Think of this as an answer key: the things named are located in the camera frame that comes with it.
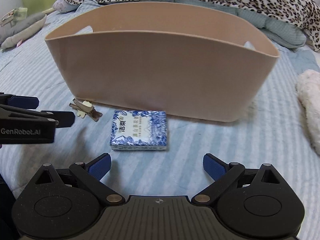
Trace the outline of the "blue white tissue pack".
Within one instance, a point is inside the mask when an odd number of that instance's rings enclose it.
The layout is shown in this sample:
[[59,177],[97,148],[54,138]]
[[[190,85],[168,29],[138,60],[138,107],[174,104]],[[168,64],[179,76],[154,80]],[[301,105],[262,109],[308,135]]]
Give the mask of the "blue white tissue pack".
[[113,150],[166,150],[166,112],[115,111],[111,127],[110,146]]

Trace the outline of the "wooden clothespin clip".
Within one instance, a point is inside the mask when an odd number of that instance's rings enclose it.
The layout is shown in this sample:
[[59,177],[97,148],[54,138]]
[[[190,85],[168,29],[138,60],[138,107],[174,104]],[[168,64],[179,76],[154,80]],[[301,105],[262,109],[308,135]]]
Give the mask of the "wooden clothespin clip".
[[76,116],[84,118],[89,116],[93,121],[97,122],[103,116],[103,114],[95,109],[95,107],[89,101],[79,101],[76,98],[69,103],[69,107],[76,111]]

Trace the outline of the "blue striped bed sheet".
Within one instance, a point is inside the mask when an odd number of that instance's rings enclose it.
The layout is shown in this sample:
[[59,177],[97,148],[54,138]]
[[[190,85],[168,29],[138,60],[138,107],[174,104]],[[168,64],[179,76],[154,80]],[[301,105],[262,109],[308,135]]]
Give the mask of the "blue striped bed sheet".
[[103,183],[124,197],[192,197],[212,182],[202,167],[206,153],[247,168],[271,163],[305,207],[298,237],[319,239],[319,156],[310,144],[304,108],[295,89],[300,73],[319,69],[319,55],[308,47],[279,47],[279,52],[279,61],[237,122],[223,124],[170,116],[166,151],[113,151],[110,131],[114,109],[99,105],[97,110],[103,117],[98,122],[76,118],[72,127],[56,131],[52,144],[4,145],[1,175],[18,197],[42,164],[67,168],[107,152],[112,167]]

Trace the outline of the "grey beige plush cushion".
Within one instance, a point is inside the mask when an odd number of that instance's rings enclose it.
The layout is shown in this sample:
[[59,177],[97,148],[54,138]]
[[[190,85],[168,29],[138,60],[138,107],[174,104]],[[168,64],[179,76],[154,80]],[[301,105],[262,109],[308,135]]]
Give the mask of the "grey beige plush cushion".
[[1,49],[15,47],[20,41],[29,39],[43,28],[46,19],[46,14],[38,12],[18,22],[5,35],[1,36]]

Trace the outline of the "small decorated bottle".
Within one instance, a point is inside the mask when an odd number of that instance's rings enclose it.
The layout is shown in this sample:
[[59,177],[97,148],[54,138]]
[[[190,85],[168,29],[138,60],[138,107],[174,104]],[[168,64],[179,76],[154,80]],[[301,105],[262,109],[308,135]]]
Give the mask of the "small decorated bottle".
[[19,8],[12,9],[2,17],[1,27],[4,27],[7,24],[10,24],[11,26],[13,26],[17,22],[26,19],[27,14],[28,14],[28,8],[19,7]]

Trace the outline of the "pink pillow corner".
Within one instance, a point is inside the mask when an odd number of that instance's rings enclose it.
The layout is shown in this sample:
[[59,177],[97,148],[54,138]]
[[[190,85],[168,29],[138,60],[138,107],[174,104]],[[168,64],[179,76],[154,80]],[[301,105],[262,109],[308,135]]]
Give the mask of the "pink pillow corner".
[[79,5],[69,4],[65,0],[56,0],[52,5],[52,8],[60,13],[67,13],[75,11]]

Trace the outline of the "beige plastic storage bin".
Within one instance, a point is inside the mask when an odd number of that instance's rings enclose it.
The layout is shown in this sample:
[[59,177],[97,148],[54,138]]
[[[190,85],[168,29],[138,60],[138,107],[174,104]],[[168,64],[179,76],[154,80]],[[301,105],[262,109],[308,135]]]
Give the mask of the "beige plastic storage bin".
[[222,122],[240,118],[279,58],[246,20],[168,2],[102,6],[45,42],[76,98]]

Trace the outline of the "white fluffy plush toy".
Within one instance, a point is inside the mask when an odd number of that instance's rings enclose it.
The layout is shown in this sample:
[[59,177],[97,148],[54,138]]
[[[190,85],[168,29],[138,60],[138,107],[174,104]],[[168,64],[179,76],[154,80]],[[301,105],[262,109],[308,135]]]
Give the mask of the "white fluffy plush toy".
[[307,69],[297,78],[296,90],[298,100],[305,108],[306,123],[315,152],[319,155],[320,148],[320,92],[319,72]]

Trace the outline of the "light green quilted comforter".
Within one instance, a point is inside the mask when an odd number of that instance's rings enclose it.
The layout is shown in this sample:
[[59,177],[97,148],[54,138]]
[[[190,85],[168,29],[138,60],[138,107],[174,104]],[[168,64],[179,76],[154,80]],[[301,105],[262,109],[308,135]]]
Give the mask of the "light green quilted comforter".
[[263,32],[279,45],[296,49],[306,44],[306,35],[295,25],[247,9],[239,9],[197,0],[172,0],[175,3],[206,7],[238,16]]

